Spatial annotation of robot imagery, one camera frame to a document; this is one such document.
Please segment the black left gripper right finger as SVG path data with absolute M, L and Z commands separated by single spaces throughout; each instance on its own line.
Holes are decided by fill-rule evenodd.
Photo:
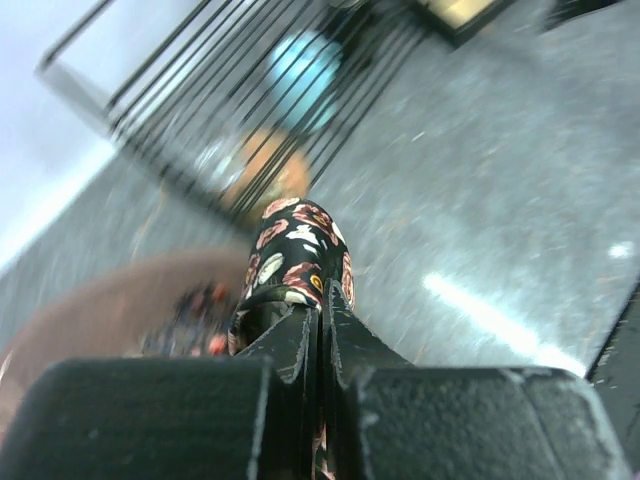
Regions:
M 322 304 L 322 373 L 325 458 L 329 477 L 356 479 L 357 415 L 350 406 L 349 387 L 362 374 L 380 368 L 411 368 L 413 364 L 386 345 L 353 312 L 341 284 L 325 283 Z

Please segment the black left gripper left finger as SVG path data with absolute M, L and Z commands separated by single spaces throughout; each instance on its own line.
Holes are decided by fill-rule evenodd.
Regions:
M 249 479 L 314 477 L 318 331 L 316 312 L 293 307 L 240 354 L 263 365 Z

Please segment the black floral rose tie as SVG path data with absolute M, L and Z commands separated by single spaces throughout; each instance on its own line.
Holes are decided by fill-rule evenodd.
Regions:
M 308 199 L 270 203 L 261 215 L 242 294 L 227 327 L 229 354 L 238 354 L 270 327 L 251 318 L 263 305 L 285 303 L 321 312 L 330 279 L 338 282 L 353 308 L 352 259 L 337 223 Z

